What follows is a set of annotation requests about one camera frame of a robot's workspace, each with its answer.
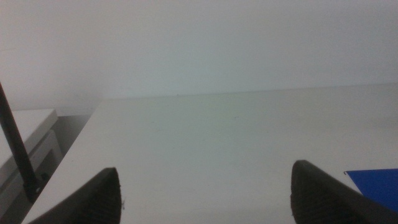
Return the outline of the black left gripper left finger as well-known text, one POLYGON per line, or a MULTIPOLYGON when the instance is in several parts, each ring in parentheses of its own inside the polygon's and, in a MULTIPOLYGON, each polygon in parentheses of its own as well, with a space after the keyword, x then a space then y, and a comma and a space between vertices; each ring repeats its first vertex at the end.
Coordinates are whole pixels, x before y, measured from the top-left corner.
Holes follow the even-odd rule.
POLYGON ((105 168, 33 224, 119 224, 121 186, 116 168, 105 168))

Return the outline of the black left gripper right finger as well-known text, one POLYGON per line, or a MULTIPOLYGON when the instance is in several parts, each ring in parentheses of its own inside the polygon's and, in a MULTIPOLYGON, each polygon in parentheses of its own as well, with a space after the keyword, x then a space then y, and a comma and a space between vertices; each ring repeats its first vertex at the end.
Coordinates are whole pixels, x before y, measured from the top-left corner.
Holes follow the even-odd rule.
POLYGON ((293 164, 290 189, 296 223, 397 224, 397 212, 362 196, 306 160, 293 164))

